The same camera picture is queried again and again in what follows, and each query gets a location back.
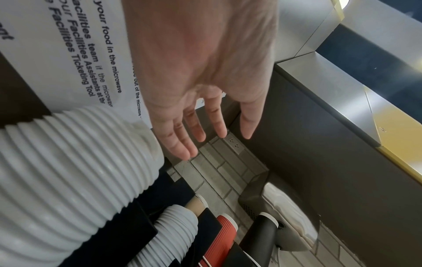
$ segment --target large white cup stack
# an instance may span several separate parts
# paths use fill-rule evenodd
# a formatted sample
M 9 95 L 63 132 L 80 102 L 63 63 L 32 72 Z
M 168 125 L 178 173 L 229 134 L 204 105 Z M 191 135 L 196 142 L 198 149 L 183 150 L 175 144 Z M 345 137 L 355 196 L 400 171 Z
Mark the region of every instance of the large white cup stack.
M 57 266 L 153 184 L 142 122 L 86 107 L 0 130 L 0 266 Z

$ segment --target light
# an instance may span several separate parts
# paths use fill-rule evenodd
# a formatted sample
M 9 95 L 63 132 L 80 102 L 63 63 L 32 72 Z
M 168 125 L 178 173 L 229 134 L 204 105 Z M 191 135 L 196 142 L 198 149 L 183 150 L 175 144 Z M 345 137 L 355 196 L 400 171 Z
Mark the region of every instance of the light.
M 340 0 L 340 6 L 342 7 L 342 9 L 345 8 L 348 3 L 349 3 L 349 0 Z

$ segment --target electrical outlet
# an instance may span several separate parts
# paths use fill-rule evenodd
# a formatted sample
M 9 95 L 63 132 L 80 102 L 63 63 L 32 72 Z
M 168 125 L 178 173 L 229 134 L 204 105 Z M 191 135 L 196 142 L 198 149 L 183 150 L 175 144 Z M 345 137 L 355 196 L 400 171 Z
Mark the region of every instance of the electrical outlet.
M 245 150 L 243 144 L 232 133 L 228 133 L 223 140 L 238 155 Z

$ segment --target hand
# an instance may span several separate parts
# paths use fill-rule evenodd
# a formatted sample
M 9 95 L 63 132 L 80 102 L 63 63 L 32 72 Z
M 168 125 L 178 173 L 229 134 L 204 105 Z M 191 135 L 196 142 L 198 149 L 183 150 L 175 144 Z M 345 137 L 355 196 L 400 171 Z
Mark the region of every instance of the hand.
M 123 0 L 135 73 L 157 138 L 175 156 L 205 140 L 195 103 L 218 136 L 227 135 L 221 94 L 240 102 L 240 130 L 251 138 L 271 77 L 277 0 Z

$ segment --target white paper notice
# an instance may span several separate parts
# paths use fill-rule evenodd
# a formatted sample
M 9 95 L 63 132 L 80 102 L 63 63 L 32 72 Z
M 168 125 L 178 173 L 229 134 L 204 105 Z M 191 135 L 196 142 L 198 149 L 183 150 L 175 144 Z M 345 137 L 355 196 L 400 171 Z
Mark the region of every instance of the white paper notice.
M 51 112 L 108 105 L 151 127 L 119 0 L 2 1 L 0 51 Z

